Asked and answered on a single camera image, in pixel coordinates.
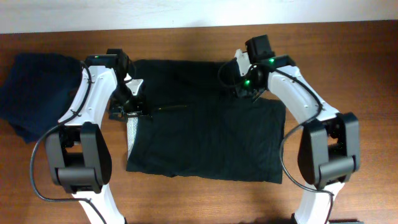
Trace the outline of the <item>black shorts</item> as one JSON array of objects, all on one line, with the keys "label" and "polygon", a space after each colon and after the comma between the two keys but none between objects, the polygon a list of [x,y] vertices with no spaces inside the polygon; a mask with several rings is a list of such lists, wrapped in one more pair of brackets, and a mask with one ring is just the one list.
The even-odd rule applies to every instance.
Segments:
[{"label": "black shorts", "polygon": [[138,119],[129,172],[281,183],[285,106],[223,88],[218,72],[236,74],[236,65],[137,60],[134,71],[150,114]]}]

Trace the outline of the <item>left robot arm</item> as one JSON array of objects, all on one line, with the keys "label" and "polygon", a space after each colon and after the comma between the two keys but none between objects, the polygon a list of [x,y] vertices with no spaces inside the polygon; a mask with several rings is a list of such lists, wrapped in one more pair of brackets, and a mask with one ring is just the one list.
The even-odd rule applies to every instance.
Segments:
[{"label": "left robot arm", "polygon": [[82,63],[81,83],[57,127],[45,137],[51,178],[80,202],[91,223],[125,223],[113,199],[109,181],[112,160],[101,132],[105,113],[130,122],[147,116],[144,81],[121,49],[89,55]]}]

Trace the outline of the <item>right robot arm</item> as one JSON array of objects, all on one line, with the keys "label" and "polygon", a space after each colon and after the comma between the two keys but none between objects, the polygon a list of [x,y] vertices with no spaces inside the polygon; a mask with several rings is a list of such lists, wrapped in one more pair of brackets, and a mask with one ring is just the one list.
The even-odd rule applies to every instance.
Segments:
[{"label": "right robot arm", "polygon": [[285,166],[285,175],[303,189],[291,223],[329,223],[336,196],[360,167],[359,121],[353,113],[340,113],[304,79],[288,55],[277,56],[267,35],[246,41],[234,59],[239,78],[233,87],[250,95],[269,91],[292,113],[298,125],[284,139],[302,130],[298,168],[304,184]]}]

